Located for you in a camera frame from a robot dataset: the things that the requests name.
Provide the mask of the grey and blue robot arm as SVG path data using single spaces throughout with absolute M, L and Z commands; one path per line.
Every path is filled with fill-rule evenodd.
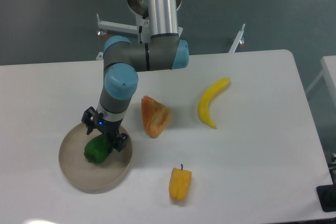
M 97 129 L 106 138 L 104 149 L 123 150 L 129 136 L 119 131 L 138 86 L 138 72 L 181 69 L 188 65 L 188 44 L 179 37 L 176 0 L 140 0 L 143 20 L 149 21 L 148 39 L 133 45 L 122 36 L 109 38 L 103 52 L 103 86 L 97 108 L 84 111 L 87 134 Z

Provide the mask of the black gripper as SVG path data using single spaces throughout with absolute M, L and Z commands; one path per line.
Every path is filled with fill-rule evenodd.
M 102 113 L 96 113 L 93 107 L 89 107 L 84 111 L 81 121 L 87 128 L 87 135 L 91 134 L 92 131 L 97 128 L 112 142 L 113 149 L 121 152 L 125 148 L 129 136 L 119 131 L 122 120 L 107 121 L 103 118 Z

